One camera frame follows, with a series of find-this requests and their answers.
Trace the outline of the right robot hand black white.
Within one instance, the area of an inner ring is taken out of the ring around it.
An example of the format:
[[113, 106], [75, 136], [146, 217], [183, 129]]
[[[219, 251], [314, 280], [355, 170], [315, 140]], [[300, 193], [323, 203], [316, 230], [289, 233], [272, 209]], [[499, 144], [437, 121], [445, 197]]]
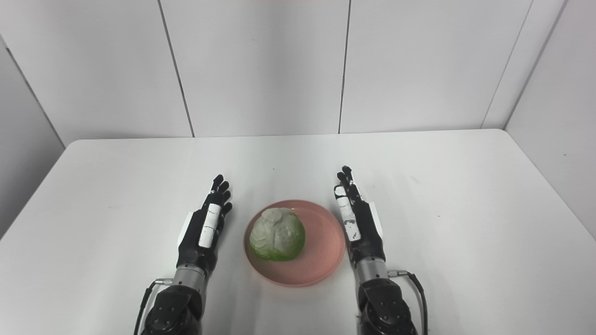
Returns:
[[353, 265], [363, 260], [386, 261], [371, 204], [362, 199], [355, 184], [352, 169], [343, 166], [337, 173], [340, 184], [334, 187], [334, 197], [340, 208], [341, 225], [347, 240], [347, 252]]

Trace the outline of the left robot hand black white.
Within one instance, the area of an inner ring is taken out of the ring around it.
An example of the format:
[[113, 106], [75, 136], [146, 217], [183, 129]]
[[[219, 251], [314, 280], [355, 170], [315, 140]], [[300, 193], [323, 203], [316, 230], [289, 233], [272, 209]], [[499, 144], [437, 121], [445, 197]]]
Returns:
[[177, 248], [177, 268], [198, 268], [207, 275], [213, 272], [217, 264], [218, 240], [225, 227], [225, 218], [233, 206], [230, 198], [230, 183], [218, 174], [202, 206], [192, 212]]

